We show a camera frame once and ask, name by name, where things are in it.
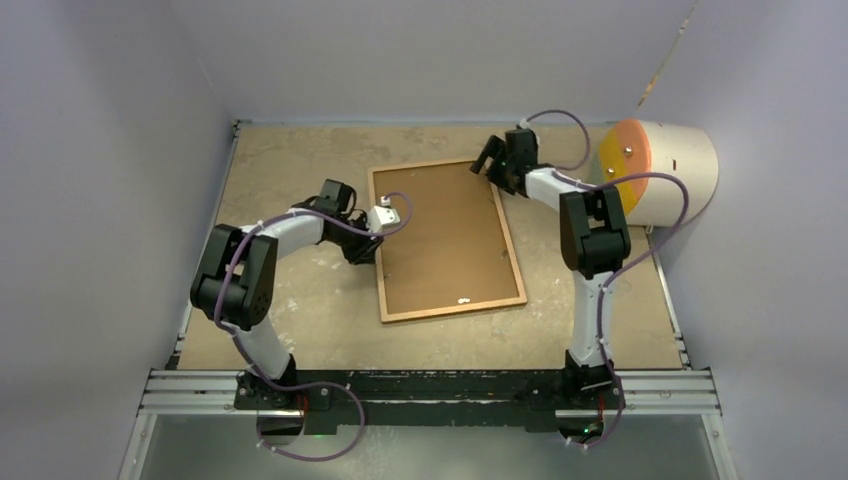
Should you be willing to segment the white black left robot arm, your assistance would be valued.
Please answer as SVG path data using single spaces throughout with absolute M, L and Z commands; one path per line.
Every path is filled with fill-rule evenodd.
M 357 199 L 352 186 L 328 179 L 318 194 L 281 215 L 242 227 L 219 224 L 210 231 L 190 303 L 230 337 L 247 365 L 245 388 L 259 386 L 272 408 L 292 405 L 301 388 L 294 356 L 280 343 L 270 318 L 278 262 L 329 242 L 349 264 L 372 264 L 385 237 L 406 224 L 390 197 L 367 210 L 357 207 Z

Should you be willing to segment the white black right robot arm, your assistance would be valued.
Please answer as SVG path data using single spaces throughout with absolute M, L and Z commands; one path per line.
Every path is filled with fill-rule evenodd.
M 470 171 L 499 190 L 536 200 L 556 211 L 560 252 L 573 274 L 572 337 L 565 353 L 561 392 L 576 407 L 613 387 L 609 341 L 615 274 L 631 253 L 619 192 L 566 177 L 538 162 L 536 134 L 515 128 L 487 139 Z

